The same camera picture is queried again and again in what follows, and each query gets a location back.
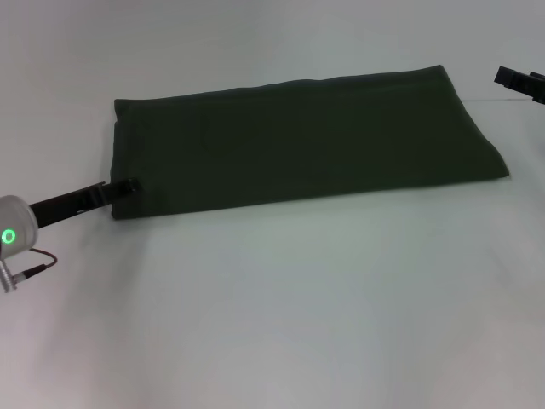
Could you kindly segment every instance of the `green led light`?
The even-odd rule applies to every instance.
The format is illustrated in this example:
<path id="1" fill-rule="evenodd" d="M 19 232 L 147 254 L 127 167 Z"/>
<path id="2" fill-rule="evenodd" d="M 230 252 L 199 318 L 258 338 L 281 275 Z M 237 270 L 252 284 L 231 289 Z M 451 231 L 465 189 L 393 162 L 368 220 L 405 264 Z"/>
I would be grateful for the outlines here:
<path id="1" fill-rule="evenodd" d="M 16 238 L 17 234 L 11 228 L 6 228 L 2 233 L 2 242 L 5 245 L 11 245 Z"/>

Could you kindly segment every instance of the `dark green cloth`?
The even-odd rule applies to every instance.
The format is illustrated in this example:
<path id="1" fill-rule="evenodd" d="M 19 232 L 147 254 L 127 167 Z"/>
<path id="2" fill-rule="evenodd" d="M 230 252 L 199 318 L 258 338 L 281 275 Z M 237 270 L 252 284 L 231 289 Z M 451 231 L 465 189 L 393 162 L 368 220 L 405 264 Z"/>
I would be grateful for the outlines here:
<path id="1" fill-rule="evenodd" d="M 116 219 L 508 176 L 442 66 L 116 100 Z"/>

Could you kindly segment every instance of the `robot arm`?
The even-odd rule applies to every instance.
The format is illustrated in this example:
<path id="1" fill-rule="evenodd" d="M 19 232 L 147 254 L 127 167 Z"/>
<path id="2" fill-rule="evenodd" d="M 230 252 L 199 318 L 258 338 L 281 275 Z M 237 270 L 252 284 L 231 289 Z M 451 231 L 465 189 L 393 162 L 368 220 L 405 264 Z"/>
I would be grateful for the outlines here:
<path id="1" fill-rule="evenodd" d="M 21 281 L 41 273 L 56 263 L 56 257 L 47 251 L 32 249 L 37 242 L 39 228 L 110 205 L 140 190 L 141 186 L 136 179 L 127 179 L 109 185 L 104 182 L 98 183 L 30 205 L 17 196 L 0 198 L 0 284 L 4 291 L 16 290 L 17 284 Z M 54 262 L 36 266 L 13 276 L 5 260 L 27 250 L 49 255 L 54 258 Z"/>

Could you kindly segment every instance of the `white table surface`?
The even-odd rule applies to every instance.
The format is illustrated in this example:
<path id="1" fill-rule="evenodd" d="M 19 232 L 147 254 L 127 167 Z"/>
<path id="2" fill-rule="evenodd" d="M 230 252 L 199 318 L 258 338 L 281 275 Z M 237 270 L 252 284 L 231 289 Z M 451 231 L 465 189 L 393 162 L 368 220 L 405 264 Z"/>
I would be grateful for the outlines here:
<path id="1" fill-rule="evenodd" d="M 537 0 L 5 0 L 1 194 L 108 180 L 112 102 L 443 64 L 512 177 L 40 232 L 0 298 L 0 407 L 545 406 Z M 38 260 L 9 260 L 14 271 Z"/>

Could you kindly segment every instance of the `cable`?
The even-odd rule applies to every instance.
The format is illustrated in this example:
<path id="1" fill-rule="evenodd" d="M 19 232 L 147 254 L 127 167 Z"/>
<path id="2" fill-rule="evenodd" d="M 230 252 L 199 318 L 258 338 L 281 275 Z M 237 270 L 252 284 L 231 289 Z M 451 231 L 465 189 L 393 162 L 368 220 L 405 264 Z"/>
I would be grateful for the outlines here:
<path id="1" fill-rule="evenodd" d="M 35 253 L 43 254 L 43 255 L 51 257 L 53 259 L 53 261 L 50 264 L 45 265 L 46 268 L 53 267 L 59 261 L 59 259 L 57 258 L 57 256 L 55 254 L 51 254 L 48 251 L 44 251 L 44 250 L 40 250 L 40 249 L 34 249 L 34 248 L 31 248 L 30 251 L 34 251 Z"/>
<path id="2" fill-rule="evenodd" d="M 50 264 L 40 264 L 39 266 L 29 268 L 28 270 L 21 271 L 20 273 L 14 275 L 14 280 L 17 284 L 19 284 L 22 281 L 25 281 L 26 279 L 30 279 L 31 277 L 35 276 L 38 273 L 41 273 L 42 271 L 47 270 L 50 267 L 53 267 L 59 259 L 55 254 L 51 254 L 48 251 L 40 250 L 40 249 L 29 249 L 30 251 L 34 251 L 35 253 L 43 254 L 47 257 L 51 257 L 53 261 Z"/>

